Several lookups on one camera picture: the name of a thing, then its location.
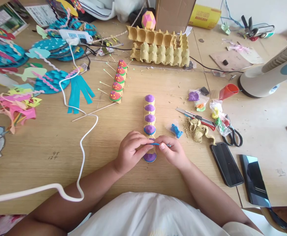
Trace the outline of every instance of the desk fan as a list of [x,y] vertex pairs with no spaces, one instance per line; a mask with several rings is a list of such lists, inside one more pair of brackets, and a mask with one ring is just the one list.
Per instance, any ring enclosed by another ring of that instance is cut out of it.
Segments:
[[245,95],[262,98],[274,93],[286,80],[287,47],[265,65],[245,71],[238,79],[238,86]]

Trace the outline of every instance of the black phone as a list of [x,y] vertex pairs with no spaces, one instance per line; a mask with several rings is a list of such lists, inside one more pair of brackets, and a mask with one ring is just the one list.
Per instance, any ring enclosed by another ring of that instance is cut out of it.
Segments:
[[270,207],[258,159],[246,155],[240,155],[239,158],[241,160],[249,202],[262,207]]
[[224,183],[229,187],[242,184],[244,179],[228,145],[226,143],[217,143],[216,146],[210,145],[210,150],[215,158],[216,165],[219,168]]

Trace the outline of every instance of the child's hand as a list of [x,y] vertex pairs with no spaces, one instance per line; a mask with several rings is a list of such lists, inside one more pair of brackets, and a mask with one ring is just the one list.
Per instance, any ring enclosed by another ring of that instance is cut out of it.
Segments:
[[162,152],[169,163],[177,167],[179,170],[183,170],[190,166],[191,162],[186,157],[183,147],[179,143],[178,139],[162,135],[157,137],[155,142],[160,144],[159,146],[156,146],[156,149]]
[[123,141],[121,141],[118,156],[114,160],[116,171],[121,174],[126,174],[131,170],[140,161],[143,155],[153,148],[153,145],[146,145],[150,143],[154,143],[154,141],[137,131],[128,133]]

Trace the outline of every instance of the red utility knife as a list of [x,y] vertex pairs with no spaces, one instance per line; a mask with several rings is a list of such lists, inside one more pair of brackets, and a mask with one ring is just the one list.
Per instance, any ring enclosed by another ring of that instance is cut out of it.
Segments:
[[196,119],[200,120],[203,125],[208,126],[213,131],[215,131],[215,124],[212,121],[210,121],[210,120],[208,120],[206,118],[203,118],[202,116],[199,116],[199,115],[196,115],[194,113],[191,113],[189,111],[185,111],[182,108],[176,108],[175,110],[183,113],[185,116],[188,116],[188,117],[190,117],[192,119],[196,118]]

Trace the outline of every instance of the caterpillar craft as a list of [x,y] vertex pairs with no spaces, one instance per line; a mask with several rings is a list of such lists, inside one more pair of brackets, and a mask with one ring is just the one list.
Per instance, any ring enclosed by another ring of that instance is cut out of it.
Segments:
[[121,103],[121,97],[123,95],[123,89],[125,86],[127,72],[127,64],[124,60],[119,60],[114,83],[112,85],[112,91],[110,93],[110,100],[112,102]]
[[[145,96],[144,98],[144,112],[143,112],[143,131],[144,131],[144,135],[151,139],[151,140],[155,140],[155,131],[156,128],[154,126],[155,124],[155,98],[153,95],[149,94],[147,96]],[[151,150],[149,150],[144,156],[143,159],[146,162],[154,162],[156,159],[156,151],[155,151],[155,147],[152,148]]]

